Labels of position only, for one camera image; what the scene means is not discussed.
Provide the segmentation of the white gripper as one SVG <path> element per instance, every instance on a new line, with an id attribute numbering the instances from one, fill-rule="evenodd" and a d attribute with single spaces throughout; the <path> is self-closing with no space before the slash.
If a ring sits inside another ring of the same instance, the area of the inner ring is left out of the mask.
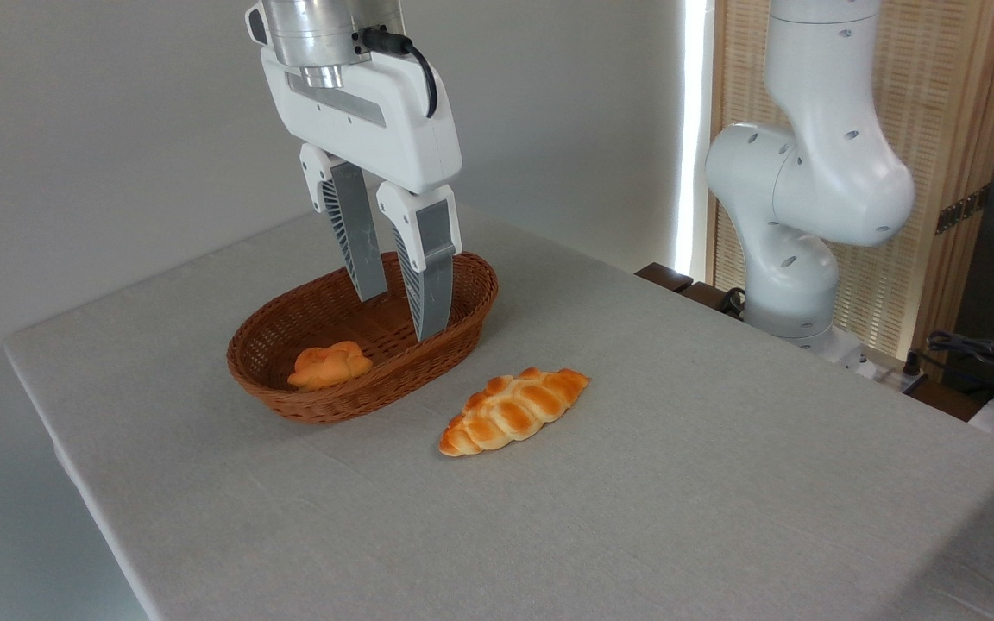
<path id="1" fill-rule="evenodd" d="M 454 256 L 462 252 L 446 185 L 461 171 L 462 153 L 442 79 L 437 113 L 427 118 L 425 75 L 412 59 L 371 54 L 343 67 L 340 88 L 308 86 L 272 48 L 261 49 L 261 66 L 281 121 L 306 142 L 300 162 L 314 210 L 328 216 L 359 300 L 387 293 L 363 169 L 390 181 L 376 201 L 392 224 L 418 341 L 441 333 L 450 321 Z"/>

